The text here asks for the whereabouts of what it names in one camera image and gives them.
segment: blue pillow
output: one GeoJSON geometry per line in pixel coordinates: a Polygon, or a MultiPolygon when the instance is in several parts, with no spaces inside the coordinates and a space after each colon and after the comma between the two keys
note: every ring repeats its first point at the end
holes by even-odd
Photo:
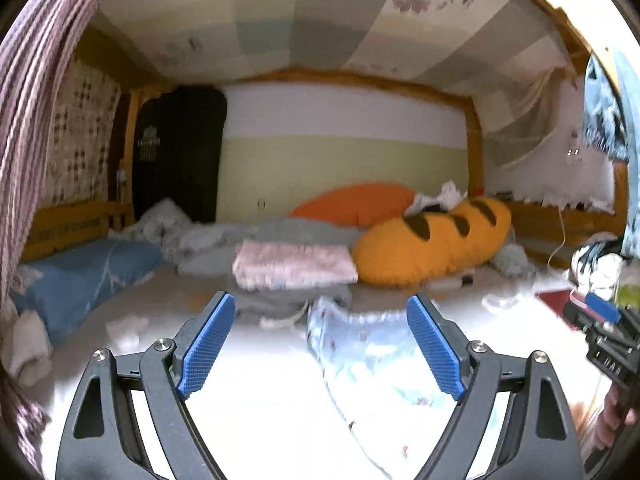
{"type": "Polygon", "coordinates": [[[53,346],[59,345],[98,305],[140,280],[162,261],[158,247],[146,242],[104,238],[24,266],[30,276],[11,298],[22,313],[35,310],[53,346]]]}

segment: folded pink blanket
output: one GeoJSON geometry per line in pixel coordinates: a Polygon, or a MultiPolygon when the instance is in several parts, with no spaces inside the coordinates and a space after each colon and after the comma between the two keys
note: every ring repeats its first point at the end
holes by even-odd
{"type": "Polygon", "coordinates": [[[245,290],[315,288],[358,281],[358,271],[346,246],[245,240],[233,272],[245,290]]]}

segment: crumpled blanket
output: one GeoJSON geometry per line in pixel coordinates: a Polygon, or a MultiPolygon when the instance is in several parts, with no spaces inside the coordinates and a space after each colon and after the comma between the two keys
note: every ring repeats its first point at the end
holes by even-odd
{"type": "Polygon", "coordinates": [[[351,306],[351,292],[344,284],[303,290],[246,291],[233,276],[233,263],[245,240],[296,245],[341,245],[350,248],[363,231],[327,222],[284,218],[261,224],[197,224],[170,199],[153,206],[140,221],[121,234],[129,240],[157,244],[179,274],[212,281],[212,288],[226,290],[236,299],[239,319],[249,322],[295,320],[319,296],[333,298],[343,308],[351,306]]]}

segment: white cable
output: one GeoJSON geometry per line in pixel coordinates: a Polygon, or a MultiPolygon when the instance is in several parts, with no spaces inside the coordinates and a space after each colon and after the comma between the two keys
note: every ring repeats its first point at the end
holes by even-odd
{"type": "Polygon", "coordinates": [[[574,295],[574,292],[578,290],[576,287],[572,288],[571,292],[569,292],[569,300],[573,303],[576,304],[577,306],[581,307],[581,308],[589,308],[587,306],[586,303],[584,303],[583,300],[580,300],[579,298],[576,298],[574,295]]]}
{"type": "Polygon", "coordinates": [[[556,254],[558,254],[558,251],[560,251],[560,249],[562,249],[564,247],[564,244],[566,243],[566,230],[564,228],[564,219],[562,218],[562,209],[560,209],[560,206],[558,206],[558,216],[560,217],[560,227],[562,228],[562,243],[558,246],[558,248],[555,251],[551,253],[551,255],[549,256],[549,259],[546,261],[546,270],[548,272],[552,272],[551,260],[553,259],[554,256],[556,256],[556,254]]]}
{"type": "Polygon", "coordinates": [[[286,317],[284,319],[273,319],[271,317],[262,316],[260,318],[260,328],[264,330],[276,330],[276,329],[284,328],[287,326],[294,326],[305,315],[305,312],[308,309],[308,307],[309,307],[309,302],[307,301],[302,306],[302,308],[299,311],[297,311],[293,316],[286,317]]]}
{"type": "MultiPolygon", "coordinates": [[[[91,310],[95,307],[95,303],[98,300],[98,295],[100,294],[102,285],[107,279],[107,276],[111,276],[111,269],[109,267],[109,263],[111,261],[111,255],[113,254],[113,251],[115,250],[117,245],[118,245],[118,241],[116,240],[111,246],[111,248],[109,249],[109,252],[107,253],[107,259],[105,260],[104,268],[102,269],[102,277],[100,278],[98,287],[95,289],[94,298],[89,303],[86,304],[86,307],[84,309],[85,314],[88,314],[89,312],[91,312],[91,310]]],[[[111,283],[111,291],[113,292],[113,283],[111,283]]]]}

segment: human hand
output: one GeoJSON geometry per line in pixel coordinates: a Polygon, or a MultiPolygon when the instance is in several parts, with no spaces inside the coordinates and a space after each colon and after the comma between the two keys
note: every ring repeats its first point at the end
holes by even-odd
{"type": "MultiPolygon", "coordinates": [[[[616,439],[616,431],[622,425],[620,415],[620,388],[615,384],[611,385],[609,393],[604,398],[604,409],[598,416],[595,431],[595,447],[605,449],[613,446],[616,439]]],[[[635,424],[638,421],[638,412],[635,409],[629,410],[624,423],[626,425],[635,424]]]]}

